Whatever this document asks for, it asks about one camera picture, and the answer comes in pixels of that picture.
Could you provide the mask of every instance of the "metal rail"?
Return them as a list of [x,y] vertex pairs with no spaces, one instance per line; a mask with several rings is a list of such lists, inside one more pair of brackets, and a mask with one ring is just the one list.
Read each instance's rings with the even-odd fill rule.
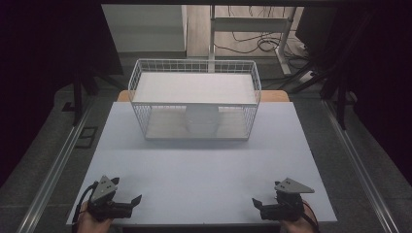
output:
[[349,137],[346,130],[342,130],[340,128],[339,123],[335,118],[335,110],[333,109],[332,104],[330,103],[330,101],[323,100],[323,105],[326,108],[329,119],[332,122],[332,125],[336,130],[339,139],[345,146],[345,150],[349,156],[349,159],[352,162],[356,174],[358,175],[360,184],[362,185],[367,198],[372,204],[372,208],[374,209],[376,216],[378,216],[378,219],[381,222],[382,227],[384,228],[385,232],[388,233],[399,232],[394,222],[394,218],[392,217],[392,214],[387,204],[385,203],[384,198],[379,193],[378,189],[373,183],[373,180],[367,173],[366,168],[364,167],[361,158],[358,155],[358,152],[351,141],[351,138]]
[[82,115],[82,118],[79,120],[77,126],[74,126],[70,131],[69,136],[67,137],[66,142],[64,143],[60,153],[55,159],[53,165],[49,169],[49,172],[40,186],[35,198],[33,199],[28,211],[26,212],[25,217],[23,218],[20,226],[17,229],[17,232],[28,232],[31,233],[37,226],[40,217],[42,216],[43,210],[46,208],[46,205],[49,202],[52,192],[60,178],[61,173],[63,172],[64,166],[66,165],[67,160],[69,159],[70,153],[73,150],[73,147],[76,144],[82,129],[85,125],[88,114],[90,113],[91,106],[94,103],[94,97],[90,96],[86,101],[85,112]]

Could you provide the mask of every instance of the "white tabletop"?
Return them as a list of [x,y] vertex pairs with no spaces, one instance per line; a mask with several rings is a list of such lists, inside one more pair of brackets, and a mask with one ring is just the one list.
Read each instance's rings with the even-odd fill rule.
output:
[[286,177],[315,189],[302,198],[318,221],[336,221],[293,103],[260,103],[246,142],[146,141],[130,103],[114,103],[76,204],[102,175],[120,177],[116,202],[143,195],[119,225],[272,223],[252,198],[274,204]]

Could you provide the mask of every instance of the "wire basket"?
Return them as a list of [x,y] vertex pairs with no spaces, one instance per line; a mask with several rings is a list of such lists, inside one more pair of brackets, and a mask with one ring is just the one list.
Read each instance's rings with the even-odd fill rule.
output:
[[128,90],[146,139],[248,140],[261,86],[254,61],[139,59]]

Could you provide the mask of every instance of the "white cardboard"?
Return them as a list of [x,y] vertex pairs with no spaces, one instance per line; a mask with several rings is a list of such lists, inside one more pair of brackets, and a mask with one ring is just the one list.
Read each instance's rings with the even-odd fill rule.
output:
[[266,224],[252,198],[275,203],[275,181],[302,194],[318,221],[336,221],[293,103],[260,103],[249,141],[146,141],[130,103],[114,103],[75,205],[102,175],[120,177],[116,202],[143,194],[131,218],[115,224]]
[[143,72],[136,103],[256,105],[251,74]]

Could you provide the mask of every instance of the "hand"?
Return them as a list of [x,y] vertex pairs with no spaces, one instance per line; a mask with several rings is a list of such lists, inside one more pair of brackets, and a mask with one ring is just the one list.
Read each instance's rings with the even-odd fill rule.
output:
[[106,233],[112,224],[112,219],[97,221],[88,211],[84,202],[78,219],[78,233]]
[[[309,208],[309,204],[307,204],[307,202],[305,201],[303,202],[304,213],[309,216],[315,223],[318,223],[316,221],[315,215]],[[300,217],[297,221],[281,220],[280,222],[288,230],[289,233],[315,233],[312,225],[303,217]]]

